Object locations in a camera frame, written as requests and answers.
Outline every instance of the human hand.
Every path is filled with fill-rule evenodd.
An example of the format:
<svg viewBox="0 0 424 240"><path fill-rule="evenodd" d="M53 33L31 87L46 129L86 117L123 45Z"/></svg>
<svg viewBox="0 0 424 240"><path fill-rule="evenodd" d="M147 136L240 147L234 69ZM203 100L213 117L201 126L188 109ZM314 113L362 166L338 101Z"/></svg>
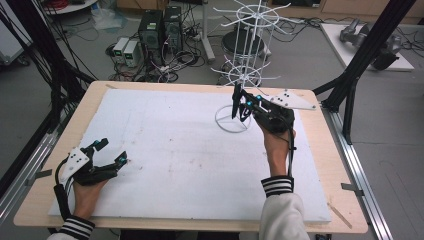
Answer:
<svg viewBox="0 0 424 240"><path fill-rule="evenodd" d="M264 145L271 177L287 175L286 159L289 153L289 131L285 131L282 134L273 134L259 123L258 125L264 134Z"/></svg>
<svg viewBox="0 0 424 240"><path fill-rule="evenodd" d="M100 196L100 191L108 180L99 182L91 186L82 186L74 182L75 193L75 210L74 216L88 220L96 208L97 200Z"/></svg>

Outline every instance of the white board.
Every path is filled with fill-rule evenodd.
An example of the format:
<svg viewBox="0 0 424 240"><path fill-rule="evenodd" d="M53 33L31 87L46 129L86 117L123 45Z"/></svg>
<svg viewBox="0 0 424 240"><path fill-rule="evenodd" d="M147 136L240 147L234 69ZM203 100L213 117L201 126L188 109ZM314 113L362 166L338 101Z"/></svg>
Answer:
<svg viewBox="0 0 424 240"><path fill-rule="evenodd" d="M106 184L94 215L259 220L260 180L269 177L263 136L255 123L243 133L218 127L216 111L231 102L231 94L108 90L80 146L108 138L94 165L110 164L122 151L131 161ZM295 192L307 222L330 221L297 111L296 119ZM49 214L59 215L56 202Z"/></svg>
<svg viewBox="0 0 424 240"><path fill-rule="evenodd" d="M342 24L327 24L322 23L321 28L324 31L325 36L327 37L327 40L330 41L331 46L333 47L334 51L337 54L337 57L339 60L343 63L345 67L349 65L350 61L352 61L353 56L356 54L356 51L358 50L356 47L352 45L350 42L341 42L340 41L340 31L345 29L349 24L342 25ZM356 27L356 33L358 33L363 25ZM390 65L385 70L388 71L412 71L414 70L414 67L406 60L400 53L396 54L397 57L399 57L398 60L396 60L392 65ZM372 66L368 66L368 70L373 70L374 68Z"/></svg>

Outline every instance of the sleeve cuff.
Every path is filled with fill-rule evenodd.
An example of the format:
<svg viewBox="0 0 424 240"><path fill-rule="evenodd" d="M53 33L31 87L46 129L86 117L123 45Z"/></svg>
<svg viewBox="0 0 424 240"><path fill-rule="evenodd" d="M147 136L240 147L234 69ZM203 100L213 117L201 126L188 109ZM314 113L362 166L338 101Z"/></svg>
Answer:
<svg viewBox="0 0 424 240"><path fill-rule="evenodd" d="M94 230L94 223L77 216L70 216L66 219L60 233L70 235L78 240L88 240Z"/></svg>
<svg viewBox="0 0 424 240"><path fill-rule="evenodd" d="M261 181L266 197L292 193L294 188L294 179L289 176L274 176L265 178Z"/></svg>

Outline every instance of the robotic hand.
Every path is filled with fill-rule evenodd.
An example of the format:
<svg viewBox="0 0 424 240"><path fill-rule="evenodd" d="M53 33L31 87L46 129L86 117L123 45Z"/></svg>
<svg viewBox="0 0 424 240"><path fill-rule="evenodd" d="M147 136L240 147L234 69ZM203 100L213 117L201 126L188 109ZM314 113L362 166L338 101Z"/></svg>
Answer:
<svg viewBox="0 0 424 240"><path fill-rule="evenodd" d="M114 163L112 164L103 167L96 167L93 165L94 149L99 151L107 144L108 140L104 138L100 142L95 141L87 148L81 148L81 152L83 152L89 158L89 161L76 173L74 173L73 177L77 183L83 186L94 185L104 180L114 178L118 175L118 171L127 163L127 153L125 151L122 152L117 158L115 158Z"/></svg>
<svg viewBox="0 0 424 240"><path fill-rule="evenodd" d="M261 95L254 96L241 89L241 84L236 83L233 93L233 111L232 118L237 115L237 110L240 113L240 120L244 122L252 113L256 121L271 133L284 133L293 128L294 112L292 109L287 109L278 106Z"/></svg>
<svg viewBox="0 0 424 240"><path fill-rule="evenodd" d="M57 167L54 192L59 204L60 213L64 220L71 215L68 205L68 190L65 189L70 188L69 184L72 178L83 186L94 185L116 177L118 171L127 163L127 153L124 151L115 158L114 163L103 167L94 166L93 155L95 150L100 151L108 143L108 140L103 138L101 141L94 141L86 148L74 148L68 158L64 159ZM59 170L65 163L66 165L62 176L59 179Z"/></svg>

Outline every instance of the desktop computer tower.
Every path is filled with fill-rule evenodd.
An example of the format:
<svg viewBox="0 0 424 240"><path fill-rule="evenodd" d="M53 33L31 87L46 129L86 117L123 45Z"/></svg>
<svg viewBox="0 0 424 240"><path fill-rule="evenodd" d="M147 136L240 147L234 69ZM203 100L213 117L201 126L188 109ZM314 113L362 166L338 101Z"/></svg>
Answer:
<svg viewBox="0 0 424 240"><path fill-rule="evenodd" d="M181 7L168 6L165 8L165 33L168 51L174 54L183 50L183 29L181 23Z"/></svg>
<svg viewBox="0 0 424 240"><path fill-rule="evenodd" d="M143 13L138 35L147 61L153 61L155 65L164 65L162 52L166 53L165 26L163 23L163 12L161 10L148 9Z"/></svg>

